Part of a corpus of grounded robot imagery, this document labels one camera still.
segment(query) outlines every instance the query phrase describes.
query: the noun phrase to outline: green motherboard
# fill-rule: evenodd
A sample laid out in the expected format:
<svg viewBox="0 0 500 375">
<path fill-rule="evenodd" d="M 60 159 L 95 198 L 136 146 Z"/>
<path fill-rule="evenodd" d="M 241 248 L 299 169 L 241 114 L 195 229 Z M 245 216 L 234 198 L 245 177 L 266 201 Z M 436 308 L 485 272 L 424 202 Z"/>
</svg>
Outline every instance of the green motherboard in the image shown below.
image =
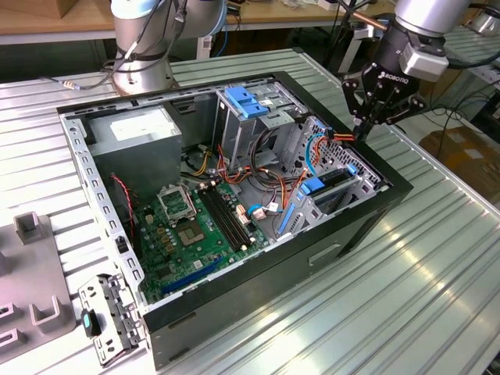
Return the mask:
<svg viewBox="0 0 500 375">
<path fill-rule="evenodd" d="M 228 212 L 238 217 L 236 206 L 239 202 L 230 186 L 224 183 L 214 190 L 224 201 Z M 141 236 L 141 250 L 136 253 L 145 273 L 141 289 L 149 303 L 157 302 L 168 292 L 184 288 L 269 244 L 261 230 L 250 223 L 241 226 L 241 229 L 252 239 L 252 244 L 243 250 L 231 247 L 230 239 L 225 237 L 217 220 L 203 204 L 200 192 L 190 191 L 189 195 L 196 216 L 179 220 L 175 226 L 169 224 L 158 199 L 136 212 L 139 221 L 137 234 Z M 170 203 L 172 198 L 179 201 L 173 207 L 175 213 L 185 209 L 181 197 L 171 197 Z M 219 225 L 225 225 L 225 222 L 219 221 Z"/>
</svg>

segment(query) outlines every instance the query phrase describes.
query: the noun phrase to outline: teal button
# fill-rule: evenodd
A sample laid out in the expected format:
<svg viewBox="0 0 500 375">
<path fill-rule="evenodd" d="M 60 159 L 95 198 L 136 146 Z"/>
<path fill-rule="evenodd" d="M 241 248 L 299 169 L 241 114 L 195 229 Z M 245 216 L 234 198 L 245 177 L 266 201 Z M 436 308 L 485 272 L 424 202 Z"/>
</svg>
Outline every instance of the teal button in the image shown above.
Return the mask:
<svg viewBox="0 0 500 375">
<path fill-rule="evenodd" d="M 91 326 L 91 319 L 88 317 L 88 314 L 84 315 L 84 327 L 89 328 Z"/>
</svg>

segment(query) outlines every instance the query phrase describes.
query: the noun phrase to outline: yellow cable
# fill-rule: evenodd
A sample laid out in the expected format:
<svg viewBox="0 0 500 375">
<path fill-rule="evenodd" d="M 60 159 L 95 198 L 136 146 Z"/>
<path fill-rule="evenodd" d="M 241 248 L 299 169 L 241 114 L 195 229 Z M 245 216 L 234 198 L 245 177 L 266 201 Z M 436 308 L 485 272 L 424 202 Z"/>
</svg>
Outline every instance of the yellow cable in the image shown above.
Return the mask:
<svg viewBox="0 0 500 375">
<path fill-rule="evenodd" d="M 209 161 L 209 157 L 210 157 L 210 152 L 206 152 L 205 153 L 205 158 L 203 159 L 203 164 L 202 164 L 201 168 L 198 171 L 194 172 L 193 176 L 196 176 L 196 177 L 197 176 L 201 176 L 205 172 L 207 163 Z"/>
</svg>

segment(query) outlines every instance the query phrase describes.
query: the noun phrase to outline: robotic arm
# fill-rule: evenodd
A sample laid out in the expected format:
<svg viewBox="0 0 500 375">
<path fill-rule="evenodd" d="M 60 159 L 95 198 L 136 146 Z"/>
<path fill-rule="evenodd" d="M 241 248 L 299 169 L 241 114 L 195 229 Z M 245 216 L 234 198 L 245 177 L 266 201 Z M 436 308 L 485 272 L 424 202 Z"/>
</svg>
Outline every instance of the robotic arm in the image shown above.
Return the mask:
<svg viewBox="0 0 500 375">
<path fill-rule="evenodd" d="M 227 7 L 223 0 L 112 0 L 111 10 L 118 47 L 112 79 L 132 95 L 171 88 L 173 43 L 217 33 Z"/>
<path fill-rule="evenodd" d="M 443 36 L 469 5 L 469 0 L 398 1 L 395 19 L 385 30 L 373 62 L 342 82 L 359 141 L 365 141 L 374 125 L 397 123 L 424 108 L 418 95 L 420 80 L 435 82 L 448 68 Z M 359 103 L 355 91 L 361 83 L 364 99 Z"/>
</svg>

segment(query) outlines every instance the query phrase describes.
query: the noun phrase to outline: metal slats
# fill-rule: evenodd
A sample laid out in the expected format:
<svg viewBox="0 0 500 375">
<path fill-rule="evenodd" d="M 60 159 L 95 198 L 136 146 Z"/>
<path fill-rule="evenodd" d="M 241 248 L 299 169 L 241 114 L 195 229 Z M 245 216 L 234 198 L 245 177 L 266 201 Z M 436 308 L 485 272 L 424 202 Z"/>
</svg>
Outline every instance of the metal slats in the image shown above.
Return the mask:
<svg viewBox="0 0 500 375">
<path fill-rule="evenodd" d="M 173 65 L 181 85 L 276 70 L 288 71 L 351 123 L 338 82 L 292 50 Z M 89 84 L 100 76 L 83 77 Z M 87 100 L 40 81 L 0 85 L 0 225 L 22 211 L 50 215 L 74 296 L 96 273 L 112 273 L 113 265 L 70 169 L 52 99 L 41 99 L 44 89 L 62 99 L 56 105 Z M 2 96 L 6 92 L 10 102 Z M 170 373 L 480 373 L 495 356 L 500 349 L 497 216 L 400 134 L 379 127 L 368 143 L 413 184 L 407 199 L 353 253 L 193 348 Z M 78 315 L 75 298 L 73 308 Z M 108 372 L 134 369 L 153 373 L 144 350 Z M 100 371 L 81 326 L 0 366 L 2 373 L 42 370 Z"/>
<path fill-rule="evenodd" d="M 500 36 L 483 37 L 467 27 L 457 27 L 446 34 L 446 50 L 449 54 L 467 62 L 475 62 L 493 56 L 500 49 Z M 500 80 L 500 70 L 495 65 L 479 66 L 469 71 L 488 83 Z"/>
</svg>

